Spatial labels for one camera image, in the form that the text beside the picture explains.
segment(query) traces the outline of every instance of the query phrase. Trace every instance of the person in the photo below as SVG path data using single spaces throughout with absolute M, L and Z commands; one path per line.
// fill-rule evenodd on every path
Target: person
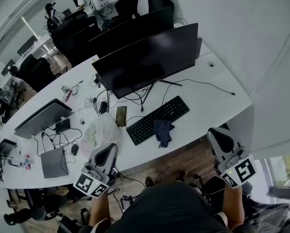
M 61 12 L 58 12 L 57 10 L 54 9 L 54 5 L 56 3 L 48 3 L 45 7 L 46 9 L 46 15 L 44 17 L 45 20 L 45 26 L 47 31 L 52 34 L 54 29 L 59 26 L 60 24 L 63 23 L 65 19 L 65 15 Z
M 254 233 L 244 224 L 242 188 L 225 184 L 222 213 L 185 182 L 155 184 L 147 177 L 146 189 L 111 225 L 108 195 L 92 200 L 89 226 L 82 233 Z
M 85 11 L 89 16 L 94 15 L 98 22 L 98 27 L 101 30 L 106 29 L 111 23 L 112 20 L 109 18 L 106 8 L 100 10 L 100 11 L 93 11 L 90 6 L 90 0 L 77 0 L 78 1 L 78 10 Z

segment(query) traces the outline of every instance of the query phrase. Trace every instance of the laptop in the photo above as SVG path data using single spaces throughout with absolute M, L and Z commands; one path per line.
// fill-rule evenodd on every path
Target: laptop
M 68 175 L 63 148 L 56 148 L 41 154 L 41 164 L 45 179 Z

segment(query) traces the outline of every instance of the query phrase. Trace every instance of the forearm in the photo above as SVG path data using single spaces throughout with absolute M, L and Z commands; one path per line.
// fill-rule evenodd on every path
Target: forearm
M 222 212 L 228 218 L 228 228 L 233 230 L 244 223 L 244 208 L 242 203 L 242 187 L 232 189 L 225 184 Z
M 111 220 L 109 213 L 108 194 L 106 191 L 98 199 L 92 199 L 91 217 L 89 225 L 94 227 L 105 218 L 106 222 L 104 222 L 103 225 L 109 227 L 111 225 Z

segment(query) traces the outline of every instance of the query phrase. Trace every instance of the shoe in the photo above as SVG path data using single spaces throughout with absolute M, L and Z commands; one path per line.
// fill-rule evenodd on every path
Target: shoe
M 187 177 L 187 172 L 186 172 L 186 171 L 181 171 L 181 172 L 179 173 L 179 175 L 177 176 L 176 181 L 182 181 L 182 182 L 185 182 L 186 177 Z
M 155 180 L 151 177 L 147 177 L 145 180 L 145 185 L 146 185 L 146 187 L 154 186 Z

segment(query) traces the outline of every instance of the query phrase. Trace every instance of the gray device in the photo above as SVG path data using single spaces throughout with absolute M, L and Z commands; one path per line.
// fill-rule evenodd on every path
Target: gray device
M 58 99 L 54 99 L 27 118 L 15 128 L 15 135 L 30 139 L 62 120 L 62 117 L 69 117 L 72 109 Z
M 41 154 L 41 164 L 45 179 L 68 175 L 63 148 L 56 148 Z

